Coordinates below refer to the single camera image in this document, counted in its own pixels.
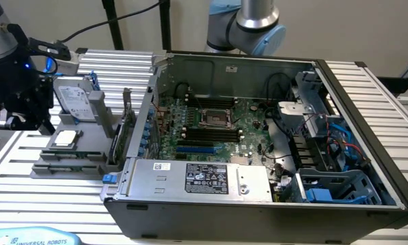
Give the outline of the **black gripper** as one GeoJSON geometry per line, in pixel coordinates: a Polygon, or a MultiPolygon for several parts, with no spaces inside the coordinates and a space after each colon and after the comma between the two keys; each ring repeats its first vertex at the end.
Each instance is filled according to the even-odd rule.
{"type": "Polygon", "coordinates": [[[39,75],[30,59],[0,59],[0,130],[55,131],[51,78],[39,75]]]}

